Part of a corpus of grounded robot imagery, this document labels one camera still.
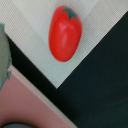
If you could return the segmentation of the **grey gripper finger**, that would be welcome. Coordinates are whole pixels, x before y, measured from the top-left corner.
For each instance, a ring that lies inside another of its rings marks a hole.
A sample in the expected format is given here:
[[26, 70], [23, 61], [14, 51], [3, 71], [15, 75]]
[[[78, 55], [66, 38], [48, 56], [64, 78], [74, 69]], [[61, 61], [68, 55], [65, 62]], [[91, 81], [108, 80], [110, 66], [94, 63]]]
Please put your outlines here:
[[6, 80], [10, 78], [10, 66], [12, 65], [9, 42], [4, 27], [5, 25], [0, 23], [0, 90]]

